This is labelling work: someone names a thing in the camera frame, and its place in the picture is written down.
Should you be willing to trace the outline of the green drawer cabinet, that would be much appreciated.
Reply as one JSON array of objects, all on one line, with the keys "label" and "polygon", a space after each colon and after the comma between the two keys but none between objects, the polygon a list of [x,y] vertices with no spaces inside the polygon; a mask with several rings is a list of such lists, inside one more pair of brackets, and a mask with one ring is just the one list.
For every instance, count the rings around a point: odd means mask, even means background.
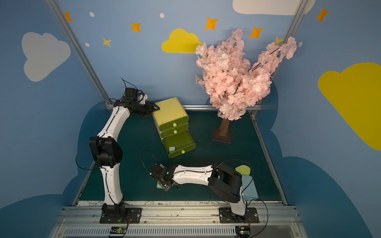
[{"label": "green drawer cabinet", "polygon": [[183,155],[196,147],[189,132],[189,116],[180,101],[174,97],[157,102],[159,111],[153,113],[154,122],[170,159]]}]

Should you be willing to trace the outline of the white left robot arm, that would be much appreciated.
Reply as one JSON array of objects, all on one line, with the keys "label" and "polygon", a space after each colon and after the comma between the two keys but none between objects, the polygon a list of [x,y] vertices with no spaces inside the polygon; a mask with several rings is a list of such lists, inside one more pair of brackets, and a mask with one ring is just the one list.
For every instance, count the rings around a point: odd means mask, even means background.
[{"label": "white left robot arm", "polygon": [[123,194],[120,186],[119,168],[123,158],[123,150],[118,144],[118,137],[123,125],[131,114],[148,117],[160,110],[154,102],[146,99],[120,99],[114,103],[112,114],[104,128],[96,137],[89,139],[92,157],[100,167],[107,206],[123,204]]}]

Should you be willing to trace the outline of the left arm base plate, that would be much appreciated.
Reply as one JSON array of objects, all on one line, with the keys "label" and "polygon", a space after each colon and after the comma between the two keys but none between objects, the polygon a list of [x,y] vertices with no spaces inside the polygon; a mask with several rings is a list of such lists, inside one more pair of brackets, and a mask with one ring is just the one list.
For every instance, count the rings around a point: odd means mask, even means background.
[{"label": "left arm base plate", "polygon": [[102,212],[100,224],[139,224],[142,208],[122,208],[119,210]]}]

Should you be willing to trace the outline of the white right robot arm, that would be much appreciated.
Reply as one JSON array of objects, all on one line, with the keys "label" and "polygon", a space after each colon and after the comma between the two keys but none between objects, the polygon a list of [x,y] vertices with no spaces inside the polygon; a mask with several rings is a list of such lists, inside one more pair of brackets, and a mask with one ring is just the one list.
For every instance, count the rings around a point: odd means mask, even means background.
[{"label": "white right robot arm", "polygon": [[165,191],[174,186],[180,188],[183,184],[208,186],[219,198],[230,204],[233,214],[246,214],[242,175],[224,163],[204,167],[173,165],[168,168],[156,163],[149,175],[156,179]]}]

